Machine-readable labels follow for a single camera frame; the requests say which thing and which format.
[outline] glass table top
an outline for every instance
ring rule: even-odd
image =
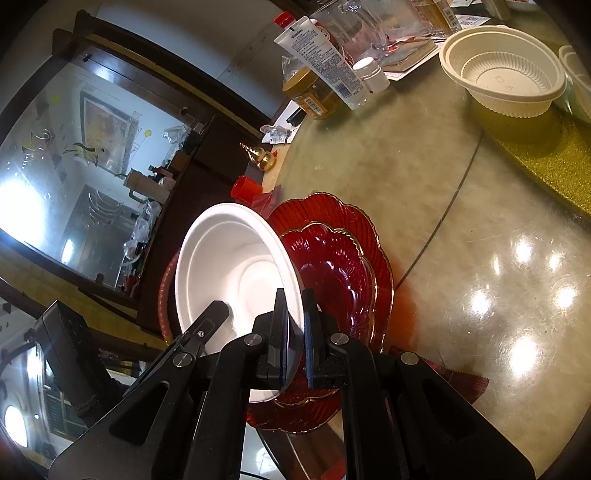
[[[542,13],[509,25],[567,43]],[[367,213],[395,277],[386,351],[489,378],[475,408],[539,476],[591,402],[591,224],[485,132],[479,108],[433,59],[360,110],[304,121],[277,184],[281,200],[329,192]],[[572,118],[561,108],[548,115]],[[304,470],[317,441],[306,436],[326,429],[342,438],[340,415],[284,434]]]

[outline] wall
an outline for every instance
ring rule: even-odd
[[[55,28],[72,30],[76,12],[131,30],[220,79],[268,116],[283,100],[282,48],[268,0],[49,0],[0,63],[0,110],[50,57]]]

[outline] painting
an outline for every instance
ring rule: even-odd
[[[87,92],[80,92],[80,124],[85,160],[116,176],[127,172],[137,120]]]

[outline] white plastic bowl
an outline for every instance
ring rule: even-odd
[[[482,105],[503,115],[541,115],[566,88],[564,68],[538,39],[504,25],[453,34],[439,60]]]
[[[574,93],[577,101],[583,107],[585,113],[591,118],[591,79],[589,78],[589,74],[587,74],[587,70],[585,70],[585,67],[583,67],[579,57],[570,45],[560,47],[558,56],[562,65],[564,65],[564,68],[573,79]]]
[[[304,310],[294,267],[269,224],[237,203],[205,210],[189,229],[178,258],[175,293],[181,330],[187,330],[214,300],[225,301],[231,317],[205,345],[205,353],[252,331],[255,318],[271,312],[277,288],[298,331],[288,338],[287,386],[303,347]],[[251,390],[250,401],[267,401],[280,391]]]

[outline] white bottle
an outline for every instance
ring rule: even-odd
[[[366,86],[308,17],[291,24],[275,39],[275,43],[311,68],[351,110],[358,109],[367,101],[369,92]]]
[[[390,80],[372,57],[365,57],[353,65],[353,71],[365,83],[371,93],[383,92]]]

